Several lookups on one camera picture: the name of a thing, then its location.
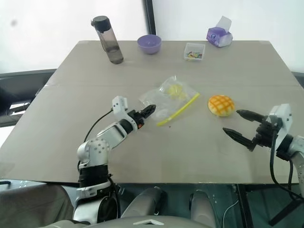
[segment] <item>water bottle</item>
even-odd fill
[[[101,45],[109,60],[114,64],[122,63],[124,57],[117,43],[109,18],[106,16],[95,17],[91,21],[91,25],[96,29]]]

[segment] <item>white cable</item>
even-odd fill
[[[235,206],[237,203],[238,203],[238,200],[237,200],[234,204],[232,204],[231,206],[227,207],[227,209],[225,210],[225,212],[224,212],[224,214],[223,214],[223,218],[222,218],[222,228],[225,228],[224,219],[225,219],[225,215],[226,215],[227,211],[228,211],[230,208],[232,208],[233,206]]]

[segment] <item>table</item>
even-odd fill
[[[53,74],[0,149],[0,177],[31,181],[77,182],[76,151],[91,125],[122,95],[130,109],[138,98],[176,75],[201,93],[178,118],[163,127],[152,119],[109,155],[109,170],[120,183],[272,183],[269,149],[249,152],[224,134],[233,128],[252,138],[257,123],[237,113],[214,116],[210,96],[230,96],[237,109],[267,114],[289,103],[303,135],[304,91],[268,41],[206,44],[202,62],[183,59],[186,41],[164,41],[156,55],[145,55],[135,41],[121,41],[124,62],[108,61],[99,41],[80,41]],[[91,137],[115,121],[108,115]],[[289,163],[275,159],[279,182],[287,182]],[[293,182],[297,182],[296,173]]]

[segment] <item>tissue box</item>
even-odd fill
[[[232,34],[223,28],[213,27],[208,29],[207,40],[217,47],[224,47],[232,42]]]

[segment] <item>plastic bag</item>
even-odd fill
[[[199,95],[187,84],[178,81],[176,76],[172,76],[158,89],[143,94],[139,100],[145,106],[156,105],[151,117],[158,126],[162,126],[184,111]]]

